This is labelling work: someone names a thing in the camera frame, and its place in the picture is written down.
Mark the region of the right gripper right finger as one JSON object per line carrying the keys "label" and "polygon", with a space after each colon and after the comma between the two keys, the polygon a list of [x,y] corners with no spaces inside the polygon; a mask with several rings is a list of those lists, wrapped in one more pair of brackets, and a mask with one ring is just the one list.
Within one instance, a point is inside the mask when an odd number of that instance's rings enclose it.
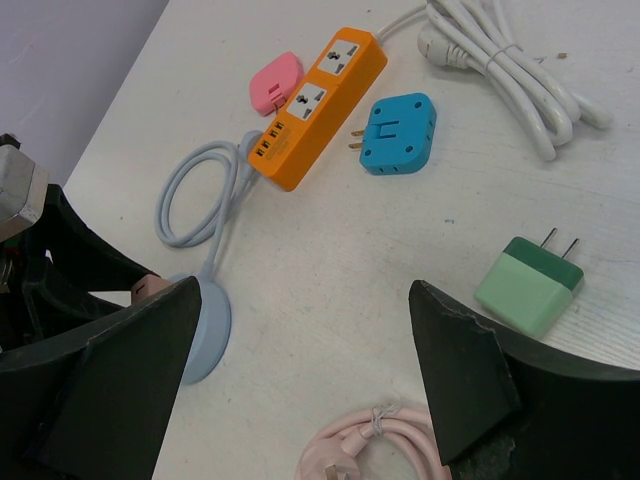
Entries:
{"label": "right gripper right finger", "polygon": [[409,309],[455,479],[635,479],[639,374],[533,340],[415,281]]}

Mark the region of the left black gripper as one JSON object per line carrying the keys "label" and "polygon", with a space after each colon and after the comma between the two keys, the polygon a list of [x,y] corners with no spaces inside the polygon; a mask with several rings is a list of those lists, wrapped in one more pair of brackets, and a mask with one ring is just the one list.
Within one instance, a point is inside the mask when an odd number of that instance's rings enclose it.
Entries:
{"label": "left black gripper", "polygon": [[153,271],[92,231],[20,147],[12,134],[1,135],[1,293],[10,292],[14,269],[4,243],[26,230],[19,240],[19,292],[23,339],[31,344],[119,311],[93,294],[128,292]]}

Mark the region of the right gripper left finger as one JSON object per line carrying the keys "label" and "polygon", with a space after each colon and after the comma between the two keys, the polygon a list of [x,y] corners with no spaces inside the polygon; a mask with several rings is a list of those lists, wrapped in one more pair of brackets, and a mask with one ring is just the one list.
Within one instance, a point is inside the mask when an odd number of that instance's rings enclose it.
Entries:
{"label": "right gripper left finger", "polygon": [[4,479],[149,479],[201,307],[187,277],[1,355]]}

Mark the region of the brown pink charger plug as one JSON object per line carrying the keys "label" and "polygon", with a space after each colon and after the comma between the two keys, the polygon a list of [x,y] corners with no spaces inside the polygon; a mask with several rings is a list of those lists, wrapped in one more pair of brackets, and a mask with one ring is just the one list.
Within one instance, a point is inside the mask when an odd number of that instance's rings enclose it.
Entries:
{"label": "brown pink charger plug", "polygon": [[135,304],[171,286],[172,281],[148,274],[136,282],[130,290],[131,303]]}

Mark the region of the blue round power socket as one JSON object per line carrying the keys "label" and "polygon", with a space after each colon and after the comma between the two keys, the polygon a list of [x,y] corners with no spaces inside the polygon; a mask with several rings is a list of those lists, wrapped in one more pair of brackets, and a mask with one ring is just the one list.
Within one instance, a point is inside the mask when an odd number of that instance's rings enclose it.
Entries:
{"label": "blue round power socket", "polygon": [[232,309],[226,291],[202,275],[195,278],[200,288],[201,308],[182,385],[196,384],[215,369],[225,354],[232,329]]}

